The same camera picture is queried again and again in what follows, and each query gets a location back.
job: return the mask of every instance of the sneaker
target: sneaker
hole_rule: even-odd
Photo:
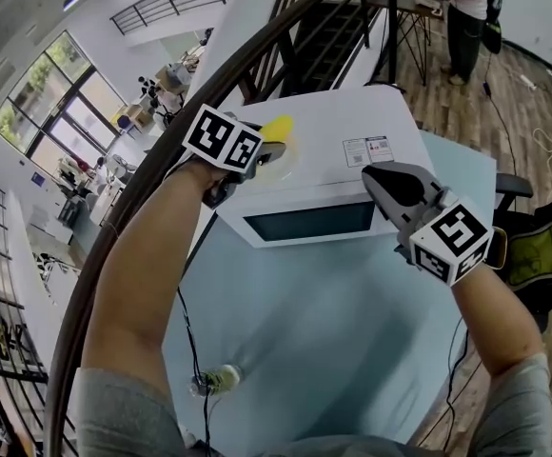
[[[466,85],[466,82],[460,76],[458,76],[458,74],[450,77],[447,81],[449,81],[449,84],[453,85],[454,87],[461,87],[462,85]]]

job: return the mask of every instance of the microwave window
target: microwave window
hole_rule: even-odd
[[[373,202],[364,202],[256,215],[245,220],[266,242],[275,242],[367,231],[374,209]]]

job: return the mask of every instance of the gray shirt sleeve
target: gray shirt sleeve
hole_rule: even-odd
[[[77,445],[85,457],[186,455],[174,407],[136,378],[79,369]]]
[[[549,367],[538,354],[511,368],[490,388],[470,457],[551,455]]]

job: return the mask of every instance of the hand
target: hand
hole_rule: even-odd
[[[190,172],[197,180],[202,191],[212,188],[227,175],[226,170],[215,168],[200,157],[191,158],[179,170]]]

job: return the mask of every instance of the forearm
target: forearm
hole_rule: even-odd
[[[124,372],[168,394],[161,346],[209,176],[201,165],[172,174],[120,235],[98,281],[82,367]]]
[[[470,336],[492,377],[543,351],[541,333],[522,302],[486,265],[454,288]]]

